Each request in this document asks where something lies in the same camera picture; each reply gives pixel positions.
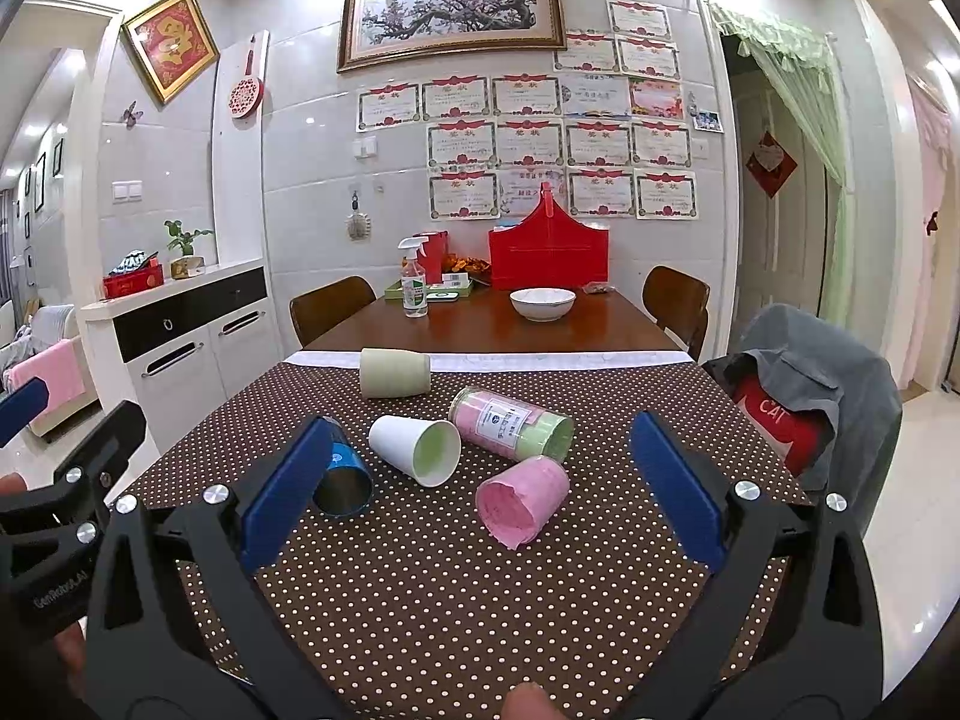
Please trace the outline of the left hand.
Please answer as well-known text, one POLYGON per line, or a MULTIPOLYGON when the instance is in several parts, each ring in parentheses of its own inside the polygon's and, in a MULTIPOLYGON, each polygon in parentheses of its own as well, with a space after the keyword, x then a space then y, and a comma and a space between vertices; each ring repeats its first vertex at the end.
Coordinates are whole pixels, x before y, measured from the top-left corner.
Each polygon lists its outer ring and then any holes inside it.
MULTIPOLYGON (((8 473, 0 479, 3 496, 24 493, 28 486, 18 472, 8 473)), ((82 697, 85 692, 83 670, 86 661, 85 629, 80 622, 73 622, 59 632, 48 644, 47 651, 55 653, 57 673, 65 678, 65 683, 73 694, 82 697)))

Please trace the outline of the right hand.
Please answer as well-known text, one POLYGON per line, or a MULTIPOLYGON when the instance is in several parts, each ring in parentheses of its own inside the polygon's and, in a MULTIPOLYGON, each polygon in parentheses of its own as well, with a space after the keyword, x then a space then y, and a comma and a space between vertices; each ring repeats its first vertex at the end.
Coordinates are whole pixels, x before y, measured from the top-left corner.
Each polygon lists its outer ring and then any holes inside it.
POLYGON ((501 720, 566 720, 539 684, 521 683, 506 695, 501 720))

